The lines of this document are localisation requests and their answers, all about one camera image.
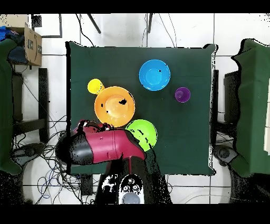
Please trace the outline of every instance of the tripod leg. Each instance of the tripod leg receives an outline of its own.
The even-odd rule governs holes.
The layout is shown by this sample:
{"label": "tripod leg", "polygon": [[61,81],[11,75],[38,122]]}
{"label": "tripod leg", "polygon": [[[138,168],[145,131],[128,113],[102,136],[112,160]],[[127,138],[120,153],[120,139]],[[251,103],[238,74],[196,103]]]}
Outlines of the tripod leg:
{"label": "tripod leg", "polygon": [[95,20],[93,19],[92,15],[91,14],[87,14],[89,16],[89,19],[91,20],[91,22],[93,23],[95,29],[97,30],[98,33],[101,33],[98,25],[95,23]]}
{"label": "tripod leg", "polygon": [[151,32],[152,17],[153,17],[153,13],[150,13],[150,14],[149,14],[148,33],[150,33],[150,32]]}

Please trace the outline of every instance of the green bowl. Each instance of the green bowl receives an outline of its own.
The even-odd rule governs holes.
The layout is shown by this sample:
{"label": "green bowl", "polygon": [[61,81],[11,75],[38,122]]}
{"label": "green bowl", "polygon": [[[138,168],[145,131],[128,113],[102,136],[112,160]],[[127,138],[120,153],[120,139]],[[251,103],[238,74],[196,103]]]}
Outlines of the green bowl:
{"label": "green bowl", "polygon": [[158,139],[158,133],[154,125],[147,120],[134,120],[126,128],[137,140],[139,145],[146,152],[153,148]]}

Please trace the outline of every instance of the blue bowl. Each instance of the blue bowl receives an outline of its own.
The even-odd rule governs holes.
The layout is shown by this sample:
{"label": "blue bowl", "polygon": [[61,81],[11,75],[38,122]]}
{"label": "blue bowl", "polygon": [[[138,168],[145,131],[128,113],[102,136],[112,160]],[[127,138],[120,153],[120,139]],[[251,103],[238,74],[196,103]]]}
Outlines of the blue bowl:
{"label": "blue bowl", "polygon": [[144,63],[139,72],[142,86],[151,91],[163,89],[170,81],[170,77],[167,64],[156,59]]}

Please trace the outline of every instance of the dark green tablecloth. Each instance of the dark green tablecloth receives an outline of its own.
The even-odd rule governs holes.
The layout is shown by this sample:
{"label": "dark green tablecloth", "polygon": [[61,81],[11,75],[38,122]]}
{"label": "dark green tablecloth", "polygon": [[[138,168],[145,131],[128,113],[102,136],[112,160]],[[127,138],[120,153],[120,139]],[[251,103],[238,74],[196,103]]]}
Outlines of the dark green tablecloth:
{"label": "dark green tablecloth", "polygon": [[[158,141],[153,150],[161,173],[214,173],[208,166],[208,152],[211,54],[215,45],[204,49],[87,48],[70,42],[69,46],[72,129],[80,119],[98,122],[96,95],[87,90],[88,82],[98,78],[105,87],[120,86],[132,93],[136,106],[132,120],[146,119],[155,125]],[[164,61],[171,72],[168,85],[160,91],[149,91],[139,81],[141,66],[151,59]],[[175,100],[178,87],[190,89],[187,103]],[[72,173],[104,173],[105,164],[73,167]]]}

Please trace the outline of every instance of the tiled floor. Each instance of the tiled floor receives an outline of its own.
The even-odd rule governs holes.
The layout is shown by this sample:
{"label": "tiled floor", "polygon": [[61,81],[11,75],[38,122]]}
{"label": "tiled floor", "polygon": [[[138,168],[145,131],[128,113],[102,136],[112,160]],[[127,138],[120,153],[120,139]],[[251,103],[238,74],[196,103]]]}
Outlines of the tiled floor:
{"label": "tiled floor", "polygon": [[[161,18],[177,46],[200,47],[214,43],[218,45],[216,53],[216,69],[219,70],[219,97],[218,110],[224,111],[224,86],[223,78],[226,73],[238,69],[236,63],[230,58],[238,53],[240,42],[244,38],[255,38],[265,44],[270,44],[270,19],[266,14],[170,14],[176,31],[176,38],[171,26],[168,14],[160,14]],[[146,43],[145,14],[93,14],[93,17],[101,30],[98,34],[86,14],[81,14],[83,33],[92,40],[96,46],[136,46],[136,47],[173,47],[159,14],[153,15],[151,33],[148,34]],[[41,35],[59,35],[59,17],[56,14],[42,15],[43,27],[36,28]],[[49,74],[49,113],[51,119],[57,121],[66,115],[66,57],[65,41],[75,41],[85,46],[91,46],[90,41],[85,38],[79,28],[75,14],[62,14],[62,38],[47,38],[42,42],[42,68],[48,68]],[[25,66],[16,66],[20,72]],[[23,72],[25,83],[31,92],[38,97],[38,67],[27,68]],[[35,119],[38,103],[29,91],[23,88],[23,115],[25,120]],[[224,114],[218,114],[219,120],[224,120]],[[66,127],[65,118],[56,124],[58,131]],[[50,134],[55,133],[55,128],[50,129]],[[39,142],[38,132],[27,133],[23,143]],[[57,137],[50,144],[56,144]],[[226,167],[219,165],[213,158],[213,168],[216,170],[214,176],[201,175],[169,175],[168,186],[171,191],[173,203],[228,203],[230,197],[230,174]],[[24,173],[24,193],[26,198],[38,200],[44,179],[49,176],[50,168],[41,158],[28,163]],[[50,198],[42,198],[41,204],[78,204],[78,199],[73,192],[63,189],[56,197],[61,186],[52,181],[52,186],[47,195]]]}

